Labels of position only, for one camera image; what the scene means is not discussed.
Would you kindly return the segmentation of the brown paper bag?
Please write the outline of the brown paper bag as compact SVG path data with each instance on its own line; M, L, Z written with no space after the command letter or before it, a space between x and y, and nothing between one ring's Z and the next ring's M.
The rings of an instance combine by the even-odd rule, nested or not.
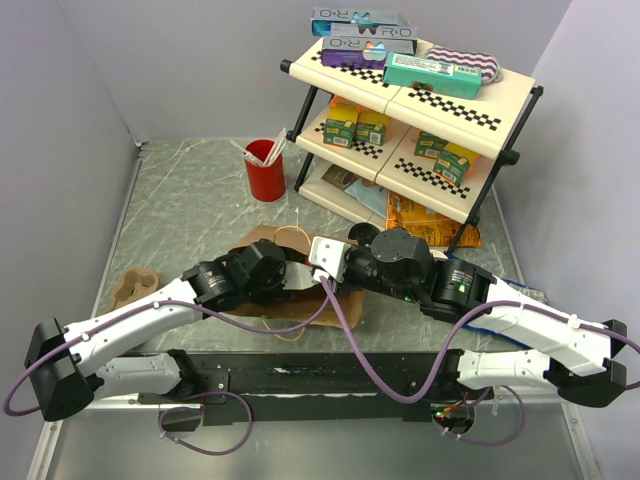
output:
M308 233L298 227L275 227L258 225L245 235L230 253L239 253L244 247L258 240L271 240L285 250L288 260L299 263L307 262L313 233ZM291 320L297 323L310 318L326 299L321 285L315 285L308 290L291 291L292 298L271 301L267 304L248 303L234 310L230 314L244 317L265 317L268 319ZM350 328L354 328L360 321L365 292L350 291L336 295Z

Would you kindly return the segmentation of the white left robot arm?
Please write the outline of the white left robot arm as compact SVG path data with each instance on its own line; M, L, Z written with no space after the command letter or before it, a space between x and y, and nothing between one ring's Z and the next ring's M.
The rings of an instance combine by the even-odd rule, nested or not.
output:
M306 261L294 261L284 248L261 239L199 262L158 291L110 313L67 326L46 320L35 327L25 358L35 410L53 422L95 400L128 393L187 401L201 386L186 353L130 357L128 351L200 318L227 320L245 304L290 299L312 284Z

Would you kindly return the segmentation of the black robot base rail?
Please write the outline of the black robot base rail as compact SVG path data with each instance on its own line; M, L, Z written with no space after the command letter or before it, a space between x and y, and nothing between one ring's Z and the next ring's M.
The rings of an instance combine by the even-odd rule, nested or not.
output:
M400 419L429 422L432 408L481 393L457 381L460 350L447 354L428 393L401 404L385 395L352 353L193 353L206 426L267 421Z

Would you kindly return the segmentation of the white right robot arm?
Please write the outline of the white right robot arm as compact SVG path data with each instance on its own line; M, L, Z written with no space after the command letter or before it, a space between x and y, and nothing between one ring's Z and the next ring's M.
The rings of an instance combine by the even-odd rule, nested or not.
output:
M555 391L581 406L602 408L628 390L615 361L626 330L549 308L490 272L463 260L434 258L427 242L402 228L358 245L315 242L319 260L339 288L369 290L418 305L455 329L470 326L522 345L514 352L459 354L437 373L438 390L459 398L467 390L500 386Z

